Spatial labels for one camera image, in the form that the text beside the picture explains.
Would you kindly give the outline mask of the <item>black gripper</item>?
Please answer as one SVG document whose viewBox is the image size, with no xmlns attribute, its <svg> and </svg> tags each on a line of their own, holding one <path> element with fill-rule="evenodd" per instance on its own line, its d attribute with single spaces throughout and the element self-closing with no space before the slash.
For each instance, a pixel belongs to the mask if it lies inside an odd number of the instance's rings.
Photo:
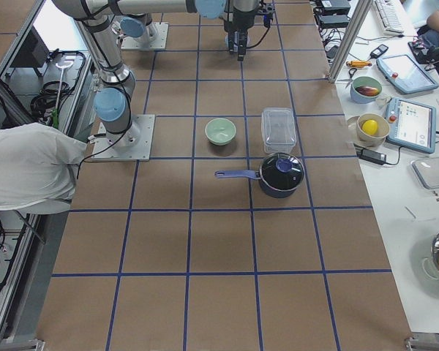
<svg viewBox="0 0 439 351">
<path fill-rule="evenodd" d="M 257 0 L 226 1 L 223 13 L 224 30 L 229 54 L 238 53 L 238 60 L 243 61 L 247 52 L 248 30 L 254 26 L 259 9 Z"/>
</svg>

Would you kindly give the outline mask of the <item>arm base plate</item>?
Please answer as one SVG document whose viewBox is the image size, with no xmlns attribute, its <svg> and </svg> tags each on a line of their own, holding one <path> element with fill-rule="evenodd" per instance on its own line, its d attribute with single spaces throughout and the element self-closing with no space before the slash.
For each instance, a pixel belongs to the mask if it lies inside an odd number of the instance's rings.
<svg viewBox="0 0 439 351">
<path fill-rule="evenodd" d="M 151 22 L 143 24 L 133 18 L 120 22 L 120 46 L 122 50 L 164 50 L 167 44 L 169 24 Z"/>
<path fill-rule="evenodd" d="M 149 161 L 154 125 L 154 114 L 132 115 L 132 126 L 119 140 L 118 135 L 107 133 L 105 126 L 100 122 L 98 133 L 104 136 L 94 139 L 91 161 Z"/>
</svg>

